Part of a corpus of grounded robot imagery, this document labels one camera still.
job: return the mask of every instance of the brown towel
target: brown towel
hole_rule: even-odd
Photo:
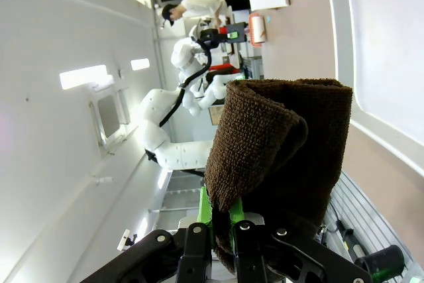
[[[352,90],[336,80],[248,80],[227,98],[205,170],[216,253],[234,271],[228,210],[242,198],[277,229],[313,237],[341,173]]]

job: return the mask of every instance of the screw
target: screw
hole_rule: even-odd
[[[278,235],[279,237],[284,237],[285,235],[287,235],[287,230],[285,230],[285,229],[283,229],[283,228],[278,229],[278,230],[277,230],[277,235]]]
[[[242,223],[240,225],[240,229],[244,230],[249,230],[250,229],[250,225],[248,223]]]

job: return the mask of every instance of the white panel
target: white panel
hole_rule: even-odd
[[[354,0],[352,11],[359,105],[424,144],[424,2]]]
[[[424,176],[424,146],[417,138],[417,132],[422,134],[423,111],[419,105],[411,109],[419,104],[423,90],[413,98],[410,93],[422,87],[422,81],[410,80],[419,72],[415,42],[421,39],[417,18],[422,4],[419,0],[331,0],[331,8],[337,78],[355,88],[351,123]]]

